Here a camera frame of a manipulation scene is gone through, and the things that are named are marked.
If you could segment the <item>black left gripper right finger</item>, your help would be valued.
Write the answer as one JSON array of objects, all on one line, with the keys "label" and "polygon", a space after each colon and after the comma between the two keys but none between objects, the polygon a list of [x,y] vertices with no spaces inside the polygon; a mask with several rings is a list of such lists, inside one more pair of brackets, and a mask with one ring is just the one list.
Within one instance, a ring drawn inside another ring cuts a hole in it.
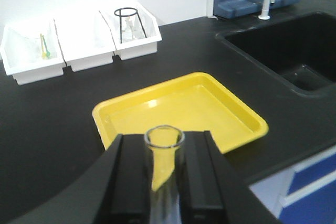
[{"label": "black left gripper right finger", "polygon": [[209,131],[185,132],[183,223],[279,223],[244,184]]}]

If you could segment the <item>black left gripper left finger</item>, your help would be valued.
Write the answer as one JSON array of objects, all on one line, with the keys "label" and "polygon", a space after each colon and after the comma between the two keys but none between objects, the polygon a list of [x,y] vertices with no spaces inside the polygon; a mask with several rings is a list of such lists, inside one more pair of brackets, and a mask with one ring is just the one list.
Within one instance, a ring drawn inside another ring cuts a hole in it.
[{"label": "black left gripper left finger", "polygon": [[118,135],[70,186],[13,223],[145,223],[144,142]]}]

